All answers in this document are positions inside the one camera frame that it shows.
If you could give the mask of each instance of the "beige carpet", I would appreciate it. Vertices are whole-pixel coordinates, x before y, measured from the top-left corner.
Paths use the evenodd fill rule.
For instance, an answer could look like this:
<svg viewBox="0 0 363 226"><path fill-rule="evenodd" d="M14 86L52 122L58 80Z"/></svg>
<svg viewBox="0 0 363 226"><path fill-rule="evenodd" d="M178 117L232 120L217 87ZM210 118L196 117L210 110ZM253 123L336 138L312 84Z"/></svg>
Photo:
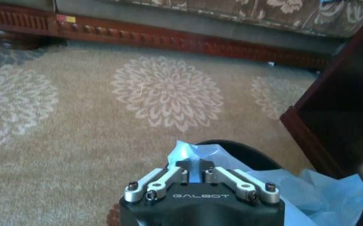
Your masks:
<svg viewBox="0 0 363 226"><path fill-rule="evenodd" d="M176 140L310 164L277 117L313 82L266 63L92 43L0 49L0 226L100 226Z"/></svg>

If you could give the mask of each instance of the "sofa upholstery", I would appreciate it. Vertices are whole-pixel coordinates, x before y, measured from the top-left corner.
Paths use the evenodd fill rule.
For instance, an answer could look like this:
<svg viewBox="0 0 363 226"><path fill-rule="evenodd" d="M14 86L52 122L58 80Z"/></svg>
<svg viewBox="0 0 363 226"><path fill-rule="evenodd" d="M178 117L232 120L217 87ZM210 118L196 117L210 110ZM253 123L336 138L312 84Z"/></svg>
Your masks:
<svg viewBox="0 0 363 226"><path fill-rule="evenodd" d="M96 0L56 0L57 12L150 25L269 46L332 54L344 40L213 19L134 4Z"/></svg>
<svg viewBox="0 0 363 226"><path fill-rule="evenodd" d="M54 11L53 0L0 0L0 3L34 8L46 12Z"/></svg>
<svg viewBox="0 0 363 226"><path fill-rule="evenodd" d="M363 1L102 0L156 6L300 33L350 37L363 25Z"/></svg>

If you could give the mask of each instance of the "yellow sticker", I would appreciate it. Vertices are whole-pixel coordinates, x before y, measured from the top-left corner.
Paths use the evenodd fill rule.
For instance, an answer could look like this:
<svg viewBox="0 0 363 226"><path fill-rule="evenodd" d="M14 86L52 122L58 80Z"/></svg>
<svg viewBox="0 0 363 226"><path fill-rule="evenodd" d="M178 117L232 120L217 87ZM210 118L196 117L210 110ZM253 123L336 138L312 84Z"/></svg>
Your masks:
<svg viewBox="0 0 363 226"><path fill-rule="evenodd" d="M57 21L74 23L74 17L73 16L65 16L65 15L57 14L56 19L57 19Z"/></svg>

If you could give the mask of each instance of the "wooden furniture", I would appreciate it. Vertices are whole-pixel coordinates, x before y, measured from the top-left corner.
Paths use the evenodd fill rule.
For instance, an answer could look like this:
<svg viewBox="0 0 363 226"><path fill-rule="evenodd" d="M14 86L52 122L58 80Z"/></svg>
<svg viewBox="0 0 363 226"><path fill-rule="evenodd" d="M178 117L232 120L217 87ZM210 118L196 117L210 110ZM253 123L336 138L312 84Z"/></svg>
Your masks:
<svg viewBox="0 0 363 226"><path fill-rule="evenodd" d="M280 120L320 173L363 178L363 28Z"/></svg>
<svg viewBox="0 0 363 226"><path fill-rule="evenodd" d="M270 61L317 70L324 69L330 57L326 54L1 4L0 30L5 31L0 32L0 45L20 49L34 48L37 45L30 45L29 41L37 40L37 36L53 36Z"/></svg>

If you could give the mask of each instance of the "silver bracket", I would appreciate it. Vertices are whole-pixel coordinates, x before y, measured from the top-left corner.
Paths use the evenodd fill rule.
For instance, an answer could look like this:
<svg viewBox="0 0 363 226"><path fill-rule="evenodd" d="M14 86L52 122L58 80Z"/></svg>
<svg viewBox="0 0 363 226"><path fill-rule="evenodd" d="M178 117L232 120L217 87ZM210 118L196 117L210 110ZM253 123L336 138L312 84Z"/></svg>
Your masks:
<svg viewBox="0 0 363 226"><path fill-rule="evenodd" d="M274 204L278 202L278 189L274 188L274 191L266 191L265 190L265 183L261 182L258 179L256 179L253 176L248 175L244 171L240 169L233 170L234 173L242 177L249 183L252 183L256 187L256 192L258 193L258 198L262 202Z"/></svg>
<svg viewBox="0 0 363 226"><path fill-rule="evenodd" d="M154 200L165 196L166 189L173 182L188 182L188 171L178 166L172 167L156 181L148 184L146 191L156 193Z"/></svg>
<svg viewBox="0 0 363 226"><path fill-rule="evenodd" d="M146 191L146 184L152 180L156 180L164 173L165 173L164 169L156 168L138 180L138 186L134 190L132 191L128 190L128 186L126 186L124 188L124 200L128 202L140 201Z"/></svg>
<svg viewBox="0 0 363 226"><path fill-rule="evenodd" d="M256 187L240 180L224 168L214 167L205 170L205 183L224 183L233 191L236 196L246 201L250 201L250 194L256 192Z"/></svg>

